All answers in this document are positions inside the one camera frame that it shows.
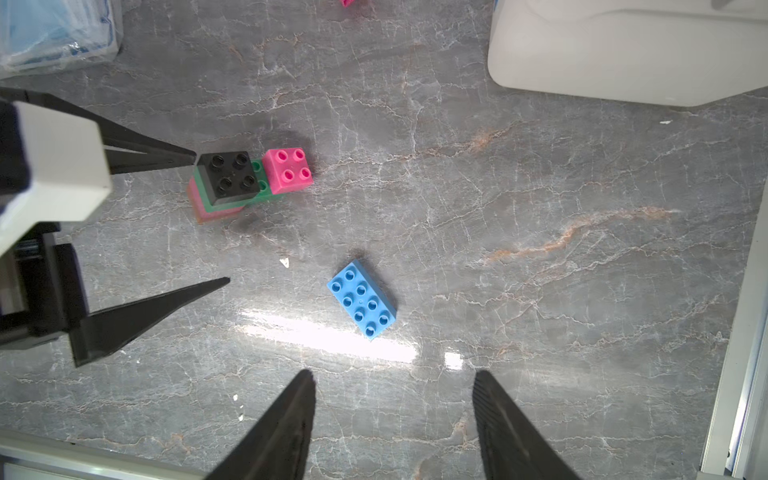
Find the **green lego brick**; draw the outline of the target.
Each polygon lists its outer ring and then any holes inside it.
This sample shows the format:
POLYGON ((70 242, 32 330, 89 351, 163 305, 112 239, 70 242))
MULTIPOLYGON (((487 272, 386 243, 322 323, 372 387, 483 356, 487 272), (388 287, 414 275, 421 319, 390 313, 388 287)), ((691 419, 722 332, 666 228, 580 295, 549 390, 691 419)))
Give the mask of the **green lego brick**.
POLYGON ((201 218, 201 222, 237 214, 250 204, 276 200, 283 197, 283 194, 272 194, 262 161, 253 160, 252 165, 255 172, 255 179, 259 185, 259 192, 255 192, 253 189, 255 184, 253 184, 253 188, 250 191, 240 192, 237 190, 232 198, 226 201, 219 199, 215 205, 211 204, 209 201, 200 174, 197 170, 193 172, 193 177, 187 185, 187 194, 195 208, 196 214, 201 218))

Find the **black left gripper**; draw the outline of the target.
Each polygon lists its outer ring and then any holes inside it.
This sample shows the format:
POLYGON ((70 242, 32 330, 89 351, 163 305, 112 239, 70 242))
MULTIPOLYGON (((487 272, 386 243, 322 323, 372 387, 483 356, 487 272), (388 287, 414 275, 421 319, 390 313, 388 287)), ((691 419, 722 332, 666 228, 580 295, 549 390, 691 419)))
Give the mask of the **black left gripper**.
MULTIPOLYGON (((1 88, 1 99, 22 101, 94 121, 112 175, 195 164, 197 153, 130 130, 48 93, 1 88)), ((88 314, 80 263, 70 243, 59 244, 57 222, 38 223, 1 261, 1 348, 28 350, 69 334, 76 367, 123 349, 177 310, 228 285, 201 282, 88 314)))

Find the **pink lego brick bottom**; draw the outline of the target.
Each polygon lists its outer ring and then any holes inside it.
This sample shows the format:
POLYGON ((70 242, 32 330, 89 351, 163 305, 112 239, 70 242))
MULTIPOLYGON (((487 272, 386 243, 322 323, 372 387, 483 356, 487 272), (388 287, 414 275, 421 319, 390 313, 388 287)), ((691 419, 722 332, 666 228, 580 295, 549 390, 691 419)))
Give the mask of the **pink lego brick bottom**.
POLYGON ((273 195, 303 190, 314 183, 301 148, 270 149, 264 154, 262 165, 273 195))

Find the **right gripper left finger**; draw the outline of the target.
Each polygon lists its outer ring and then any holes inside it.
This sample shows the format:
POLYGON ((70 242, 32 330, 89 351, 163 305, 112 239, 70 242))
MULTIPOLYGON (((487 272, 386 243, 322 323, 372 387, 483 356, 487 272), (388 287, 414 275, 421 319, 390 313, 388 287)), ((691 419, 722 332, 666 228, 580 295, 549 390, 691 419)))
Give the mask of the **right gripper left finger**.
POLYGON ((316 382, 300 371, 242 441, 206 478, 301 479, 316 406, 316 382))

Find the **blue lego brick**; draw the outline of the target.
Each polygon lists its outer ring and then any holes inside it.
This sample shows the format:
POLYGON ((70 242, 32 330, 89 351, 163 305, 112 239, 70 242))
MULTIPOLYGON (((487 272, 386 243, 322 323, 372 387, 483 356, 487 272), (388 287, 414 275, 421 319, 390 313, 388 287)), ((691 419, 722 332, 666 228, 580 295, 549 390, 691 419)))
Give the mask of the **blue lego brick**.
POLYGON ((368 340, 394 325, 396 309, 362 263, 355 259, 327 287, 368 340))

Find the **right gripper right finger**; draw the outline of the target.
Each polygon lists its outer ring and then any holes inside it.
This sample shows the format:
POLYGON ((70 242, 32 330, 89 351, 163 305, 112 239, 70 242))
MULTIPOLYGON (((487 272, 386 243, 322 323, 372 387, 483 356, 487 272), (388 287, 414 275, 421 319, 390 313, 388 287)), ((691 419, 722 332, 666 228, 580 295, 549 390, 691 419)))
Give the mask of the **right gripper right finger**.
POLYGON ((476 372, 472 402, 488 479, 579 479, 490 371, 476 372))

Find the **black lego brick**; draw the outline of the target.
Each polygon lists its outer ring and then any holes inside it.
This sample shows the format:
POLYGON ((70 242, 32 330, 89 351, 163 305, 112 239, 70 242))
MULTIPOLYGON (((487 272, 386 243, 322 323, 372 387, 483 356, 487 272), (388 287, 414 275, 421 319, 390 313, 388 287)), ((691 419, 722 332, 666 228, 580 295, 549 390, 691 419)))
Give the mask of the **black lego brick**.
POLYGON ((255 192, 259 192, 252 161, 245 151, 202 154, 196 170, 213 205, 219 199, 232 198, 237 190, 250 191, 253 184, 255 192))

